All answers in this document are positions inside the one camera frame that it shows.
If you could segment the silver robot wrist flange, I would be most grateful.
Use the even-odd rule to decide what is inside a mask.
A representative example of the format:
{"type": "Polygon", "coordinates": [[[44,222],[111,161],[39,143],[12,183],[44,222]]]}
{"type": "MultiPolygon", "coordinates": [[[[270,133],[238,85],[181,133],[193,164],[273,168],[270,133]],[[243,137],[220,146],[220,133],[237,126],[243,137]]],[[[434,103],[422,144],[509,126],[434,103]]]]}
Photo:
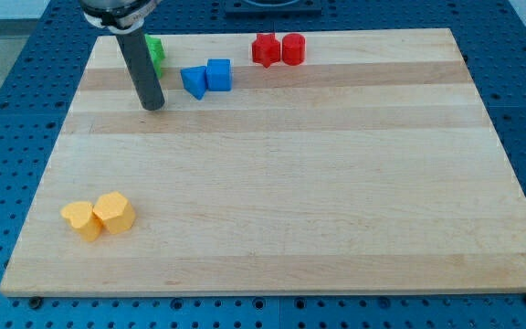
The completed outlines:
{"type": "Polygon", "coordinates": [[[129,34],[144,24],[162,0],[79,0],[85,19],[116,35],[129,34]]]}

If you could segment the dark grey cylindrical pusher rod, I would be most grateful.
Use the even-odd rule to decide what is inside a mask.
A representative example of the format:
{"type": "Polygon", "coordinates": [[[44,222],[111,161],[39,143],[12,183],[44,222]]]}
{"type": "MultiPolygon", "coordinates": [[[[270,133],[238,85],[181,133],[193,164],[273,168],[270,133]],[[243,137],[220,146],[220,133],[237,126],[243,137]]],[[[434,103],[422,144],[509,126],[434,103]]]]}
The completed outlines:
{"type": "Polygon", "coordinates": [[[116,39],[141,106],[147,111],[160,110],[165,98],[142,29],[116,39]]]}

